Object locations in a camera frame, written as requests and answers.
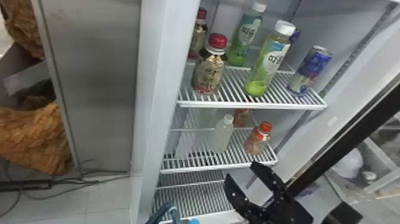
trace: orange bottle cap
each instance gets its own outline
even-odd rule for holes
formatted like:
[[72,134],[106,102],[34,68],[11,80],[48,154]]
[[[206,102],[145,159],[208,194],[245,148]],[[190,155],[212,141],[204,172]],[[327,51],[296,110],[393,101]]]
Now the orange bottle cap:
[[260,124],[260,130],[263,132],[270,132],[272,130],[272,125],[269,122],[262,122]]

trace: white plastic container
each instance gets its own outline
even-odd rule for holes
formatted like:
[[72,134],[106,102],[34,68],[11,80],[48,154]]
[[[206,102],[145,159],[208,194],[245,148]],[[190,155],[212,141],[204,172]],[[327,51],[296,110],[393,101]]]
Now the white plastic container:
[[215,126],[210,136],[210,147],[215,153],[223,153],[227,150],[230,136],[233,132],[233,116],[225,114]]

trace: energy drink can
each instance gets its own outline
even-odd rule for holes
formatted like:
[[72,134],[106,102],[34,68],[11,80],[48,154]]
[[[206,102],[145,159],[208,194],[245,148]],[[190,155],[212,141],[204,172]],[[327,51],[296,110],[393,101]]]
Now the energy drink can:
[[307,93],[308,88],[315,82],[322,70],[332,58],[332,53],[322,46],[313,46],[300,64],[295,75],[287,84],[287,90],[295,97]]

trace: white bottle cap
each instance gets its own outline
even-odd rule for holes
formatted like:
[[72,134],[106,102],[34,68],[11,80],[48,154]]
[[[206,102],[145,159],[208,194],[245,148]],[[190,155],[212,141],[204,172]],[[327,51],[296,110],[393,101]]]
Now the white bottle cap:
[[258,3],[258,2],[253,2],[253,4],[251,5],[251,9],[254,11],[257,11],[259,13],[264,12],[266,8],[267,8],[266,5]]
[[233,123],[233,116],[230,115],[230,114],[225,114],[225,116],[224,116],[224,123],[225,123],[226,125],[232,124],[232,123]]
[[290,22],[278,20],[275,24],[275,31],[285,36],[291,36],[296,30],[296,26]]

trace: refrigerator shelf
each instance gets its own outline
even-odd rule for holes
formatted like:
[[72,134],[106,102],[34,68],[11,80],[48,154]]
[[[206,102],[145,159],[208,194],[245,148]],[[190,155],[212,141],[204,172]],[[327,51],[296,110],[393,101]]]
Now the refrigerator shelf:
[[243,86],[250,70],[226,67],[216,94],[200,95],[193,91],[190,82],[182,82],[177,103],[181,107],[196,108],[253,108],[253,109],[288,109],[322,110],[326,102],[311,89],[303,97],[293,97],[287,90],[292,74],[278,71],[267,92],[261,97],[247,96]]
[[175,153],[164,154],[161,163],[161,173],[183,173],[201,170],[232,169],[249,167],[253,161],[272,166],[278,162],[271,145],[267,145],[260,155],[250,155],[245,152],[243,143],[251,130],[235,130],[230,138],[228,149],[224,153],[214,153],[210,150],[206,138],[196,141],[191,132],[182,132],[180,146]]
[[166,173],[158,177],[157,189],[204,182],[221,182],[225,177],[222,170],[206,170],[190,173]]
[[[212,174],[207,172],[191,173],[191,176],[194,176],[195,179],[201,179],[208,175]],[[174,174],[174,179],[179,180],[182,178],[185,178],[182,176],[182,173]],[[154,194],[152,213],[155,213],[163,203],[168,201],[173,201],[175,203],[181,217],[197,216],[233,209],[225,196],[223,180],[166,188],[159,187]],[[167,214],[162,220],[170,219],[171,216]]]

